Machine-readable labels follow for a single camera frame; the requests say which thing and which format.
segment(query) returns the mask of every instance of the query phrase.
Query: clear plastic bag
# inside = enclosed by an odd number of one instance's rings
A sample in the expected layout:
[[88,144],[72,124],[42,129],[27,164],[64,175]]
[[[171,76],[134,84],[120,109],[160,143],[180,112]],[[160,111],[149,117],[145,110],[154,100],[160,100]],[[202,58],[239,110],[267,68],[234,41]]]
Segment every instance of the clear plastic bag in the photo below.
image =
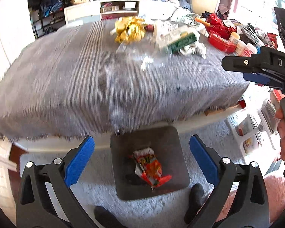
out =
[[150,34],[139,42],[121,43],[116,53],[124,54],[128,64],[137,64],[143,71],[146,68],[161,68],[171,57],[167,49],[160,50]]

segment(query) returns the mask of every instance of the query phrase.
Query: blue gripper pad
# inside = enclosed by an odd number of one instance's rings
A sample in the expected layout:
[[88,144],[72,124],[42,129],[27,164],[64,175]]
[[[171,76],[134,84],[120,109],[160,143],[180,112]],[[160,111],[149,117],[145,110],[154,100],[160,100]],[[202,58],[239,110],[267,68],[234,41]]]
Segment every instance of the blue gripper pad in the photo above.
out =
[[202,145],[195,135],[190,138],[189,145],[207,182],[217,186],[219,183],[219,172],[216,164],[205,150],[205,145]]
[[95,149],[94,139],[91,136],[86,137],[79,147],[77,154],[65,169],[64,182],[68,188],[78,181],[87,162],[93,154]]

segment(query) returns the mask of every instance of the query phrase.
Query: striped blanket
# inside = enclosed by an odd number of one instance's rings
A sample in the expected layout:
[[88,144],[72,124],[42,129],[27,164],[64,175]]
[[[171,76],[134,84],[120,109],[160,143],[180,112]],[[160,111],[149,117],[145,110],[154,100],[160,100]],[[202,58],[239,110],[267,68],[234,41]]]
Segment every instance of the striped blanket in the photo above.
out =
[[116,54],[114,20],[58,30],[28,45],[0,82],[0,137],[82,138],[173,122],[237,102],[248,87],[221,67],[204,36],[206,60],[173,55],[142,71]]

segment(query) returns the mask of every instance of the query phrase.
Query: silver screw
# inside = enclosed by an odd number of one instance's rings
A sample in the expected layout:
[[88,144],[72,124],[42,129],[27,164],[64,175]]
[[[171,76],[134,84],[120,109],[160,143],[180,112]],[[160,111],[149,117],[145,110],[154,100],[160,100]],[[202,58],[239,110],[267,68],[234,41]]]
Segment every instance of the silver screw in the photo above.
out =
[[55,158],[54,159],[54,164],[60,164],[62,162],[61,158]]
[[27,163],[26,163],[26,167],[27,167],[27,168],[31,168],[32,166],[33,166],[33,162],[30,161],[30,162],[27,162]]
[[257,162],[252,161],[251,162],[252,167],[257,168],[259,165],[257,164]]
[[223,158],[222,161],[225,163],[225,164],[229,164],[231,162],[230,158]]

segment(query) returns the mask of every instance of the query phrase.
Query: red lid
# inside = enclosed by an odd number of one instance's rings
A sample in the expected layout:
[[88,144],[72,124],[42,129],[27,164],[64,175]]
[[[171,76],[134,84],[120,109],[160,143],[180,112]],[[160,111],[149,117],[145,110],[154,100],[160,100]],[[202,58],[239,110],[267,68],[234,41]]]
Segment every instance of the red lid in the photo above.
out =
[[220,34],[214,31],[209,32],[208,41],[215,48],[226,53],[232,53],[236,50],[236,45],[226,39],[223,39]]

